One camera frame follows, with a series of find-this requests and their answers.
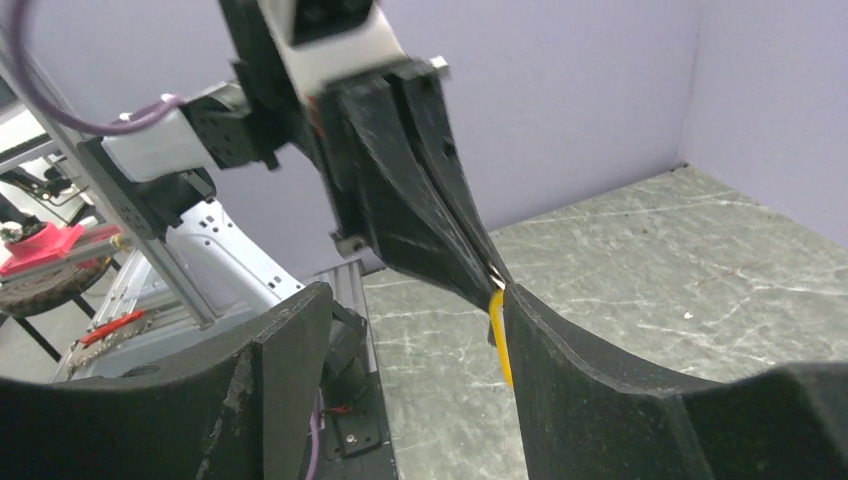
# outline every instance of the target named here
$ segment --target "metal frame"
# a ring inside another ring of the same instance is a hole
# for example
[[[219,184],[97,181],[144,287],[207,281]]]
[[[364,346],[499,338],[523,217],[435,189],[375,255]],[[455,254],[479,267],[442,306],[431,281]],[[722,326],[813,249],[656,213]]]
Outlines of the metal frame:
[[[58,150],[55,142],[52,139],[48,139],[46,142],[33,146],[8,160],[0,161],[0,173],[8,172],[17,166],[33,160],[45,158],[51,153],[56,153]]]
[[[336,301],[368,318],[361,274],[362,267],[355,261],[320,273],[304,284],[328,283]],[[139,251],[133,252],[124,262],[89,329],[103,326],[136,309],[158,312],[145,333],[124,341],[120,347],[74,372],[69,371],[69,360],[81,355],[83,349],[81,345],[71,345],[60,362],[53,381],[120,376],[138,365],[184,350],[256,317],[246,303],[240,302],[219,318],[212,328],[199,332],[191,316]],[[366,346],[369,372],[373,373],[377,371],[377,361],[370,326],[366,333]]]
[[[185,308],[191,314],[194,321],[200,325],[201,328],[208,328],[211,326],[214,323],[214,313],[205,301],[203,295],[197,290],[197,288],[195,288],[189,274],[182,267],[183,262],[162,241],[147,241],[136,238],[136,235],[126,228],[126,225],[118,221],[120,216],[109,203],[108,197],[103,194],[103,185],[95,182],[91,176],[88,175],[85,169],[82,168],[76,145],[85,140],[85,136],[76,130],[59,125],[45,116],[41,111],[32,108],[31,100],[23,94],[23,92],[21,92],[20,85],[18,85],[17,80],[11,74],[11,72],[14,71],[14,68],[12,66],[13,63],[9,58],[7,48],[8,47],[6,45],[0,45],[0,76],[6,80],[9,86],[21,99],[21,102],[30,109],[36,120],[38,120],[42,127],[44,127],[44,130],[48,135],[50,135],[50,138],[53,139],[56,150],[60,150],[65,155],[67,158],[66,164],[73,170],[73,173],[79,177],[78,186],[80,189],[89,187],[89,191],[94,197],[96,197],[98,208],[103,209],[103,216],[109,221],[117,223],[123,227],[126,234],[131,237],[136,248],[144,253],[144,256],[153,265],[153,268],[159,272],[163,280],[171,287],[171,290],[175,292],[179,301],[185,305]],[[54,88],[49,81],[47,81],[47,77],[43,74],[43,69],[40,68],[37,62],[30,58],[30,64],[33,76],[35,77],[38,86],[42,88],[45,96],[53,101],[57,107],[71,111],[72,109],[69,108],[69,105],[58,93],[57,89]]]

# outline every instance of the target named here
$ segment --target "gray marble surface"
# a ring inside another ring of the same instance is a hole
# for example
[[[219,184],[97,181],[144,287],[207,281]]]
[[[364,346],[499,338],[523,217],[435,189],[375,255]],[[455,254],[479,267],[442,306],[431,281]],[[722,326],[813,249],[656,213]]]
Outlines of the gray marble surface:
[[[691,167],[493,238],[530,291],[660,365],[728,381],[848,359],[848,250]],[[365,288],[401,478],[526,478],[487,317],[389,271]]]

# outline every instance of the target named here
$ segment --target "purple cable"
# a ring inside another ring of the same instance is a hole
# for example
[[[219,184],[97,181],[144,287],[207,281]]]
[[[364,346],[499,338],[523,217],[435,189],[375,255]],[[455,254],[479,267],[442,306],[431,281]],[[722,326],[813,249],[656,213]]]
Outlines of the purple cable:
[[[312,437],[312,452],[309,456],[309,469],[306,471],[305,480],[314,480],[315,472],[318,471],[318,453],[321,449],[321,442],[318,438],[321,429],[318,422],[321,418],[321,394],[315,399],[315,411],[312,412],[312,417],[309,419],[309,433]]]
[[[96,125],[61,110],[42,95],[35,85],[26,58],[26,26],[32,10],[33,0],[15,0],[11,8],[11,26],[9,28],[9,47],[14,65],[14,74],[24,93],[36,108],[66,127],[83,133],[98,136],[119,136],[139,132],[154,125],[174,108],[183,104],[178,97],[160,100],[159,103],[143,109],[146,114],[138,120],[116,122],[111,125]]]

